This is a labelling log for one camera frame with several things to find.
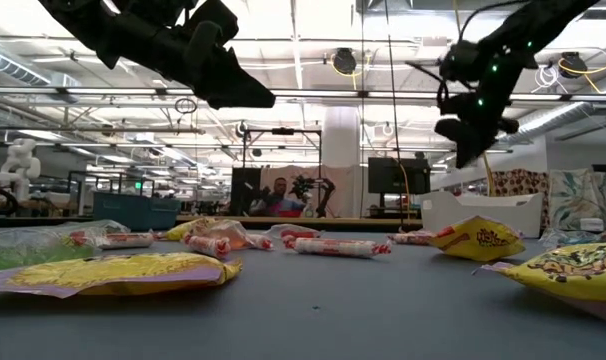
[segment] man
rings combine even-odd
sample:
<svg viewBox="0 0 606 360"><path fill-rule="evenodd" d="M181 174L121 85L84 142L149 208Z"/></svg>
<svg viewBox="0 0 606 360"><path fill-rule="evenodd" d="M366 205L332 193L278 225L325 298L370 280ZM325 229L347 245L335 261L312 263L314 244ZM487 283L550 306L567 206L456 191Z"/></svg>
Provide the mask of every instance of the man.
<svg viewBox="0 0 606 360"><path fill-rule="evenodd" d="M270 194L270 189L263 189L261 200L255 201L250 209L250 214L254 216L281 216L284 211L303 211L305 204L285 198L287 191L287 180L278 178L274 180L274 191Z"/></svg>

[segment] blue bin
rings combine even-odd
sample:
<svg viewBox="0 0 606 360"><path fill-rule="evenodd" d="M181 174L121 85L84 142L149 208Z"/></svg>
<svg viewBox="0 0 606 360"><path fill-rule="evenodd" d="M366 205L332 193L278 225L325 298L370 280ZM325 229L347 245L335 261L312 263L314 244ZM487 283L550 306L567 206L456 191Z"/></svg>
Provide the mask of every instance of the blue bin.
<svg viewBox="0 0 606 360"><path fill-rule="evenodd" d="M174 227L181 202L140 195L94 193L94 219L114 220L132 231L167 230Z"/></svg>

